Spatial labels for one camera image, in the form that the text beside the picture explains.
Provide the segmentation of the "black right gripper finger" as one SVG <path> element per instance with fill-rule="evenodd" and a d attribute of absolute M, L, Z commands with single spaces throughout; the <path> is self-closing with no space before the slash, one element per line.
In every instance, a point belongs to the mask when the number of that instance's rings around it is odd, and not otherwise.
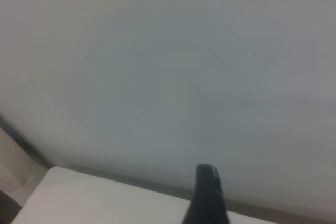
<path fill-rule="evenodd" d="M 197 166 L 194 193 L 183 223 L 230 223 L 216 167 L 209 164 Z"/>

